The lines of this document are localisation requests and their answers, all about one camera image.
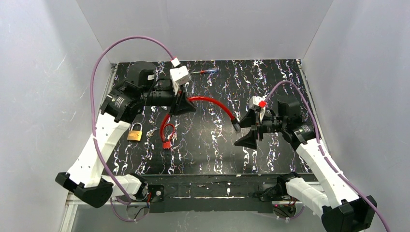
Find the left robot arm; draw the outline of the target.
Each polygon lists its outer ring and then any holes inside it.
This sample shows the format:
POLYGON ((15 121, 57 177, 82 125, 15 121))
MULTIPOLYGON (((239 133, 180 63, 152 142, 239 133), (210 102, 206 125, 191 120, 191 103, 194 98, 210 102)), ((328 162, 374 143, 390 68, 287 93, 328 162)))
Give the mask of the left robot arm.
POLYGON ((145 107, 168 107, 170 114, 194 112, 183 86, 191 80, 188 68, 173 63, 168 84, 157 85, 156 65, 138 61, 125 78, 115 83, 107 94, 96 119, 92 134, 75 163, 58 173, 56 182, 90 206, 99 208, 113 197, 129 201, 147 196, 147 183, 136 174, 113 175, 107 161, 136 116, 145 107))

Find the brass padlock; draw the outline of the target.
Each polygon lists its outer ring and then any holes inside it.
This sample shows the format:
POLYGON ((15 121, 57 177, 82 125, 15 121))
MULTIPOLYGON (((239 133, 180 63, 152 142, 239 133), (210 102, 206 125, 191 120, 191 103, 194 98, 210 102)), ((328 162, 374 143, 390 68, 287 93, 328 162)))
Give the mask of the brass padlock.
POLYGON ((139 142, 142 139, 143 135, 143 125, 140 122, 133 123, 130 126, 128 135, 127 135, 127 140, 130 142, 139 142))

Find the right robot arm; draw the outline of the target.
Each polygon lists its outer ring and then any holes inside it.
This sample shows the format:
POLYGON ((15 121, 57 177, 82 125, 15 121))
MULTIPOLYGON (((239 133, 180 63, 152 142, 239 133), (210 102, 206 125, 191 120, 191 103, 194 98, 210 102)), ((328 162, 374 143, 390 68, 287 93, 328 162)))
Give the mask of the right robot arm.
POLYGON ((376 201, 372 196, 361 197, 343 181, 331 157, 317 139, 312 124, 303 121, 298 101, 278 101, 278 110, 268 109, 263 98, 253 96, 248 112, 239 121, 239 128, 250 131, 235 142, 235 146, 256 149, 265 133, 281 133, 294 151, 307 163, 323 191, 309 185, 301 175, 291 172, 280 175, 274 192, 300 200, 312 210, 328 232, 361 232, 373 221, 376 201))

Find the red cable tie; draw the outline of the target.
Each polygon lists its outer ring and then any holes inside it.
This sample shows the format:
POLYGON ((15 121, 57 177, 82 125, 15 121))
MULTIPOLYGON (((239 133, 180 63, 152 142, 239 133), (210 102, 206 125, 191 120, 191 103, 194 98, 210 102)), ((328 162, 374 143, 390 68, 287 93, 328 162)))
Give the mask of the red cable tie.
POLYGON ((167 123, 167 124, 162 125, 161 129, 160 129, 160 132, 161 132, 161 140, 162 140, 163 149, 164 150, 170 150, 172 148, 172 140, 173 140, 173 137, 174 137, 175 132, 176 132, 174 124, 167 123), (165 134, 165 129, 167 127, 172 128, 172 131, 171 131, 170 135, 165 134))

